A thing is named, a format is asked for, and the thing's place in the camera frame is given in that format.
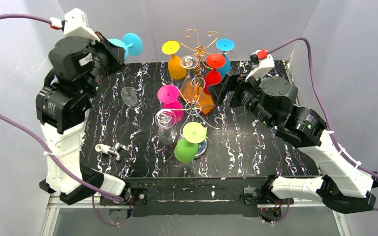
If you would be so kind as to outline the teal blue wine glass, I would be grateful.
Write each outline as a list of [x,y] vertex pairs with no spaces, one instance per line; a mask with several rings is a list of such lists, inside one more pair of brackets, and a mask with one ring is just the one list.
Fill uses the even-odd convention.
[[143,50],[141,38],[134,33],[127,33],[122,39],[110,38],[108,41],[117,47],[125,49],[125,61],[127,61],[129,56],[138,56]]

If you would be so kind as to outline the clear patterned wine glass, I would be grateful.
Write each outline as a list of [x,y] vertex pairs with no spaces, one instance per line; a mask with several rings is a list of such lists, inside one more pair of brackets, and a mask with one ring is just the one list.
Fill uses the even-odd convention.
[[131,109],[135,109],[138,106],[138,98],[134,88],[124,87],[121,90],[121,97],[123,102]]

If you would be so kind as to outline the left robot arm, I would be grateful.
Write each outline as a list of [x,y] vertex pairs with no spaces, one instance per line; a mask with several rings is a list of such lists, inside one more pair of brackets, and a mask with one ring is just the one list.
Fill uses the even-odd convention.
[[104,79],[124,67],[127,45],[99,32],[96,39],[67,36],[54,45],[48,58],[52,70],[35,100],[48,146],[47,176],[39,187],[47,193],[59,192],[68,205],[96,192],[122,203],[127,183],[82,164],[80,147],[91,102]]

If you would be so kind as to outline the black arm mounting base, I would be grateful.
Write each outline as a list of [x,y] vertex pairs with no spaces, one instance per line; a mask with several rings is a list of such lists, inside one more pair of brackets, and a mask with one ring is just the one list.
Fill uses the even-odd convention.
[[162,177],[126,179],[124,205],[134,217],[239,215],[278,221],[292,198],[277,199],[265,177]]

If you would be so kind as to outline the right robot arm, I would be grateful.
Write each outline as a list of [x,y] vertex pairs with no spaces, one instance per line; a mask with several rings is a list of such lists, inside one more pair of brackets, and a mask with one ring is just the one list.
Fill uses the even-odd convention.
[[310,157],[323,172],[321,177],[270,175],[254,199],[305,199],[323,203],[343,213],[372,211],[376,197],[371,189],[378,179],[348,163],[331,140],[327,123],[314,110],[295,104],[298,88],[283,77],[250,79],[246,74],[228,72],[216,84],[207,86],[213,103],[219,106],[233,92],[230,106],[245,107],[276,136]]

